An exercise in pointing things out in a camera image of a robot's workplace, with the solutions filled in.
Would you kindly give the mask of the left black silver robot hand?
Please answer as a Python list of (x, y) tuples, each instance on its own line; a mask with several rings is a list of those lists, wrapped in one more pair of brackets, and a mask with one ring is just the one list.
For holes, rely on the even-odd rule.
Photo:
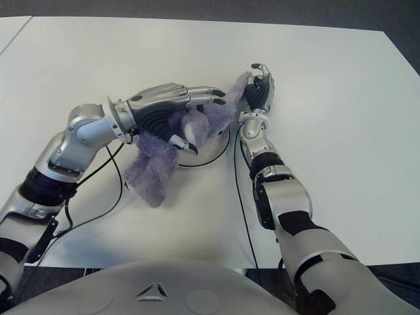
[(198, 149), (169, 124), (174, 113), (201, 105), (223, 105), (225, 93), (216, 87), (187, 87), (166, 83), (138, 92), (127, 100), (138, 130), (173, 145), (178, 150), (198, 155)]

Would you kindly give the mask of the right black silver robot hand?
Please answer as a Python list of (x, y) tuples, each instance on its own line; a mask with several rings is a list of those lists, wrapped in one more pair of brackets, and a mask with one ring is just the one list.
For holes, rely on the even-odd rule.
[(251, 75), (244, 89), (244, 95), (251, 110), (270, 112), (274, 97), (274, 79), (265, 64), (255, 63), (251, 67), (262, 75)]

